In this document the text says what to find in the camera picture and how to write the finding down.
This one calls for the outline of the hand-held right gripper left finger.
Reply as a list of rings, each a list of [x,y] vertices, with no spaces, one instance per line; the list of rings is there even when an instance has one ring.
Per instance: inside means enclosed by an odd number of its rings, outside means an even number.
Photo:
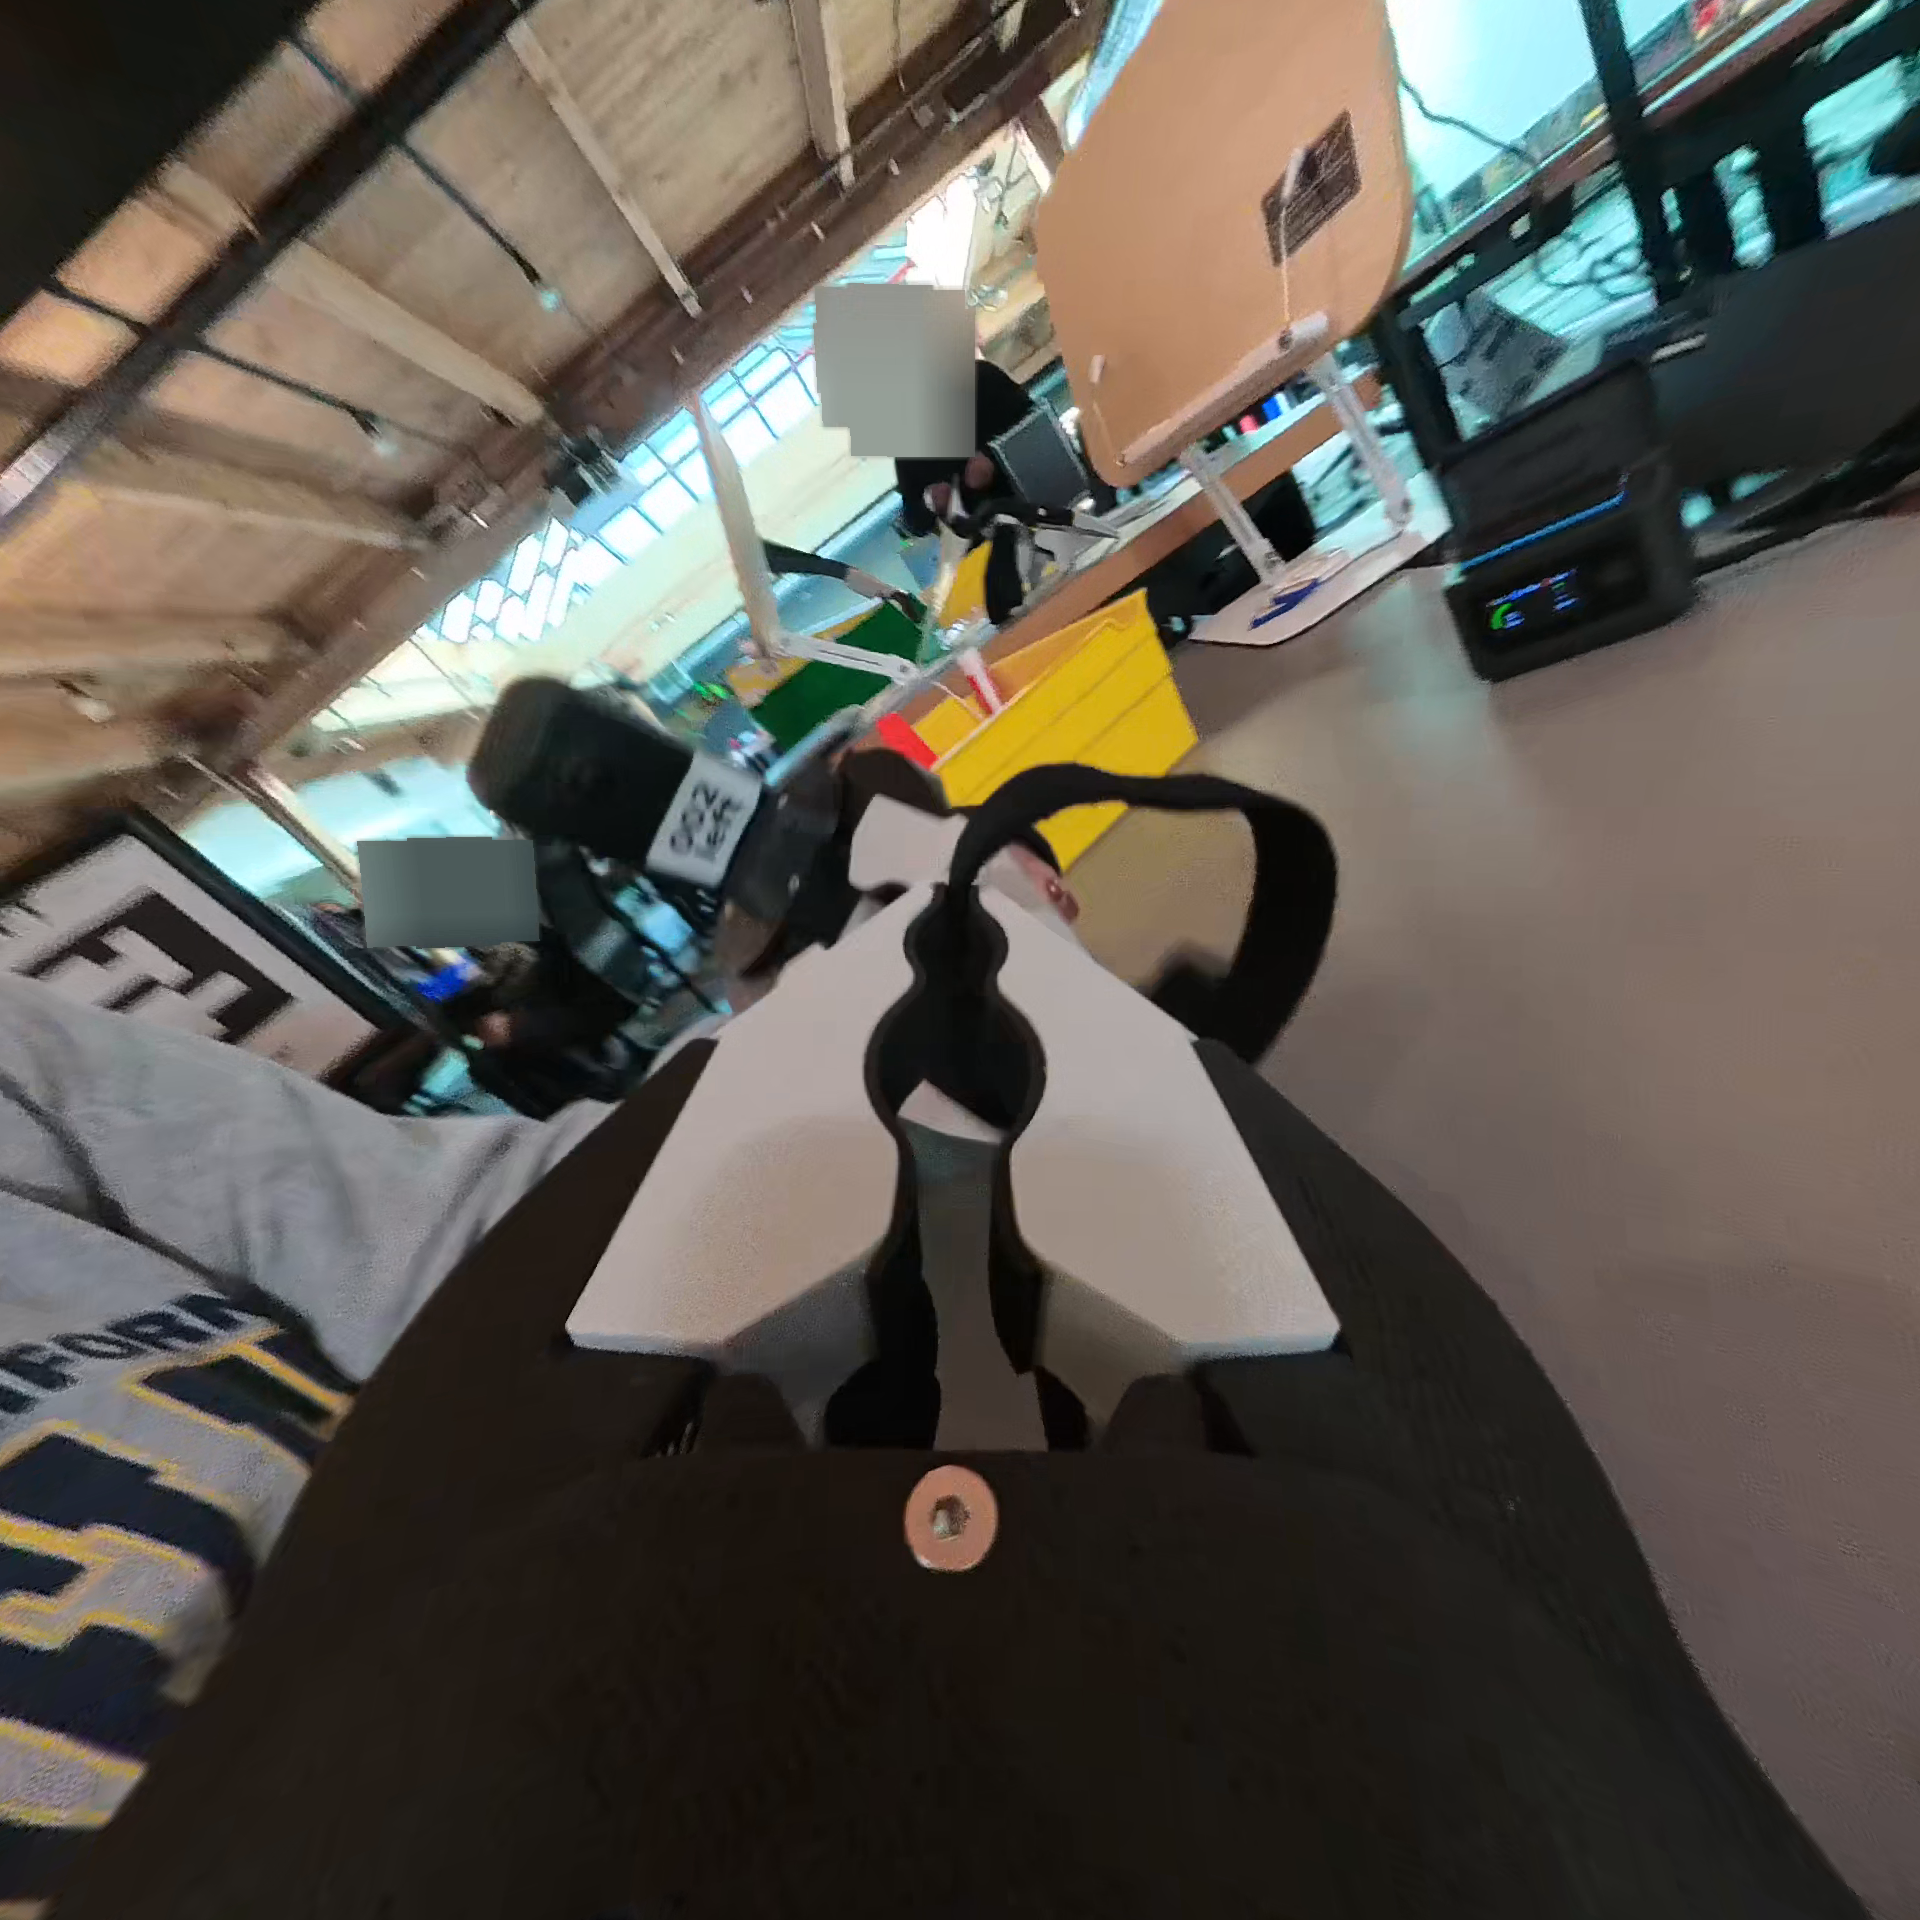
[[[939,1331],[916,1150],[868,1057],[916,993],[913,889],[809,951],[705,1054],[596,1262],[576,1349],[769,1379],[828,1445],[929,1445]]]

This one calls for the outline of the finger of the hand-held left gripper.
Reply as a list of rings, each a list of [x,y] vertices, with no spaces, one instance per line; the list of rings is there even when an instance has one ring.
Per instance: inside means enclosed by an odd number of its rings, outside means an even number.
[[[909,808],[894,795],[868,798],[852,829],[846,880],[858,897],[894,897],[949,882],[962,840],[961,814]]]

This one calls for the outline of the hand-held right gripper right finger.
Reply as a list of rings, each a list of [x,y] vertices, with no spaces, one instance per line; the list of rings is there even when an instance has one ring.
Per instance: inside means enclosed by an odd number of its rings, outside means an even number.
[[[1042,1057],[961,1046],[961,1447],[1046,1447],[1046,1379],[1103,1430],[1141,1379],[1330,1352],[1336,1309],[1196,1035],[1054,909],[1002,886],[978,902]]]

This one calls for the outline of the yellow plastic bin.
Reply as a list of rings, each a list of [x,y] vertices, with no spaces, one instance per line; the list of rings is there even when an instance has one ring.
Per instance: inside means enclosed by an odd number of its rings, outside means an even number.
[[[1048,765],[1085,765],[1162,781],[1198,749],[1144,589],[1035,637],[986,669],[1002,706],[939,690],[905,725],[956,808],[978,808],[1008,781]]]

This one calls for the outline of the green plastic bin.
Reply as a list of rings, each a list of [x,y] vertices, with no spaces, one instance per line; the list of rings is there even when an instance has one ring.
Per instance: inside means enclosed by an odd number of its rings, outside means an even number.
[[[813,637],[831,651],[888,658],[900,674],[840,658],[784,658],[769,690],[747,706],[751,725],[784,752],[819,722],[864,708],[916,674],[924,647],[924,601],[917,595],[883,600]]]

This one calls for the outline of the white book stand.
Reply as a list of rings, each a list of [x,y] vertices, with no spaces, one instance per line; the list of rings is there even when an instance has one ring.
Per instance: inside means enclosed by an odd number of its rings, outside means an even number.
[[[690,409],[699,429],[699,442],[705,451],[735,584],[741,589],[753,658],[762,666],[784,666],[789,658],[840,666],[879,678],[888,687],[904,687],[905,680],[913,680],[916,658],[876,654],[861,645],[828,637],[822,633],[789,628],[784,624],[778,578],[835,582],[894,610],[905,610],[905,595],[858,567],[828,561],[803,548],[789,548],[784,542],[766,542],[756,526],[753,503],[735,449],[727,442],[727,434],[710,417],[709,400],[691,398]]]

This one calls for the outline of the large framed tag sign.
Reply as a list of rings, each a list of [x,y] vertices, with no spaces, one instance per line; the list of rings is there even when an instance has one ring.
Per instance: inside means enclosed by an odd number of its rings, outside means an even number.
[[[313,1081],[413,1031],[394,995],[140,808],[2,867],[2,973]]]

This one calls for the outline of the large wooden book stand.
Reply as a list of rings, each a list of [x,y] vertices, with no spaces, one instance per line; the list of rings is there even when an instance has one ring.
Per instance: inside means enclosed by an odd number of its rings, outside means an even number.
[[[1414,193],[1384,3],[1162,3],[1040,206],[1040,278],[1092,471],[1180,463],[1254,588],[1196,624],[1245,651],[1304,637],[1407,567],[1414,498],[1336,349],[1380,320]],[[1281,563],[1208,437],[1310,379],[1387,536]]]

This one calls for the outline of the black portable power station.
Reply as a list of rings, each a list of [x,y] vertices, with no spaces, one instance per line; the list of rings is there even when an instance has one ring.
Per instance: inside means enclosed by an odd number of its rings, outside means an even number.
[[[1586,373],[1437,471],[1445,604],[1483,683],[1648,635],[1698,600],[1660,395],[1643,360]]]

